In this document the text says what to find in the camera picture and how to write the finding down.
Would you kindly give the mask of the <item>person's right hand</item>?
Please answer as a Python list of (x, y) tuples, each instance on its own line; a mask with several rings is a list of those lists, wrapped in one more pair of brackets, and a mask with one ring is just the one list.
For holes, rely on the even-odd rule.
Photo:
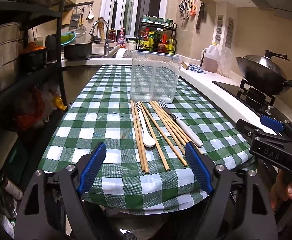
[(273, 211), (277, 209), (280, 202), (292, 200), (292, 180), (289, 180), (285, 170), (279, 170), (276, 181), (269, 193), (269, 201)]

